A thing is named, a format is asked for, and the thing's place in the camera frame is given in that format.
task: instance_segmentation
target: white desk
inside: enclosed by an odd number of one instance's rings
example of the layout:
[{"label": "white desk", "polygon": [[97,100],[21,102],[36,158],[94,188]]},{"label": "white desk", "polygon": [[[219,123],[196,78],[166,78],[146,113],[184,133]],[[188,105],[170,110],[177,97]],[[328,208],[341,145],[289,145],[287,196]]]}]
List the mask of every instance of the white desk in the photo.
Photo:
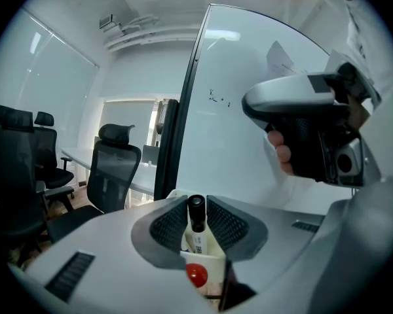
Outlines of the white desk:
[{"label": "white desk", "polygon": [[[93,149],[62,148],[62,153],[87,170],[90,170]],[[150,166],[149,164],[140,162],[130,188],[144,194],[154,195],[156,168],[157,166]]]}]

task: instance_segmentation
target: window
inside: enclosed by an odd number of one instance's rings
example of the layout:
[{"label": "window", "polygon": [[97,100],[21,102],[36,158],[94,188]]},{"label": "window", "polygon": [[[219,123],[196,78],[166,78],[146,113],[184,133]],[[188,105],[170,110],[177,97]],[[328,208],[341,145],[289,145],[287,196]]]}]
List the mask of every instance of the window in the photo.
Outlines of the window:
[{"label": "window", "polygon": [[161,136],[158,135],[155,131],[156,124],[164,122],[164,115],[166,114],[167,104],[167,99],[155,103],[155,106],[153,107],[153,112],[151,112],[149,134],[147,136],[146,145],[151,145],[152,147],[159,146]]},{"label": "window", "polygon": [[149,124],[149,134],[147,136],[146,145],[152,145],[158,109],[159,109],[159,103],[156,102],[155,106],[153,107],[153,111],[151,112],[151,118],[150,118],[150,124]]}]

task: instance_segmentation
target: white sleeve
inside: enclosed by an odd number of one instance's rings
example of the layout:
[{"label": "white sleeve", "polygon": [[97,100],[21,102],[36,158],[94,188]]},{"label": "white sleeve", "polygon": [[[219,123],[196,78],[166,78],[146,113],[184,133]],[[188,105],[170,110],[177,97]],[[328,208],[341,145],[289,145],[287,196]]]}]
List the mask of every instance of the white sleeve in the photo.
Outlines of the white sleeve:
[{"label": "white sleeve", "polygon": [[384,99],[393,90],[392,36],[367,0],[346,1],[346,5],[350,18],[348,45]]}]

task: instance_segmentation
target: hand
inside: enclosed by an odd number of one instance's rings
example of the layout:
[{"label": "hand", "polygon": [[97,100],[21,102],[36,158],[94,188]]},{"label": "hand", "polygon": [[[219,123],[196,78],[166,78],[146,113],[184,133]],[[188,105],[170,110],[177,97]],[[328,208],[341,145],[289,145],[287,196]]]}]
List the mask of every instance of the hand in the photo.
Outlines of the hand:
[{"label": "hand", "polygon": [[[348,118],[348,124],[351,128],[358,130],[369,117],[369,113],[361,105],[361,103],[351,96],[348,96],[348,104],[351,107],[351,114]],[[284,136],[279,131],[272,130],[268,133],[268,141],[276,149],[276,156],[280,161],[281,170],[288,175],[293,175],[294,170],[291,165],[291,150],[284,144]]]}]

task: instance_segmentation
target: black office chair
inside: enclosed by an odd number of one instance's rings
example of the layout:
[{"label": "black office chair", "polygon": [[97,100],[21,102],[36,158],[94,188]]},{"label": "black office chair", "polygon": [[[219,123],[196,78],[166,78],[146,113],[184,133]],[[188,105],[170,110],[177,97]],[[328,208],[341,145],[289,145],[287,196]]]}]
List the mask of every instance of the black office chair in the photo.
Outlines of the black office chair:
[{"label": "black office chair", "polygon": [[53,243],[103,213],[125,208],[125,199],[141,160],[141,150],[129,145],[130,127],[106,124],[93,150],[87,197],[98,209],[87,205],[48,222]]},{"label": "black office chair", "polygon": [[[52,127],[54,125],[54,117],[45,112],[38,112],[35,124],[38,124],[39,126]],[[67,195],[71,194],[71,197],[73,198],[74,188],[64,186],[74,178],[74,174],[66,170],[67,162],[71,162],[72,159],[68,157],[61,157],[64,161],[64,168],[59,169],[57,167],[55,150],[57,131],[44,127],[35,127],[34,130],[35,135],[38,138],[37,169],[35,172],[36,178],[37,180],[44,181],[48,189],[60,188],[58,191],[53,191],[53,197],[45,194],[45,197],[50,200],[50,203],[54,200],[61,201],[68,211],[72,211],[73,207],[71,206]]]},{"label": "black office chair", "polygon": [[31,112],[0,106],[0,231],[8,245],[26,242],[21,266],[46,229],[44,182],[35,180],[37,138]]}]

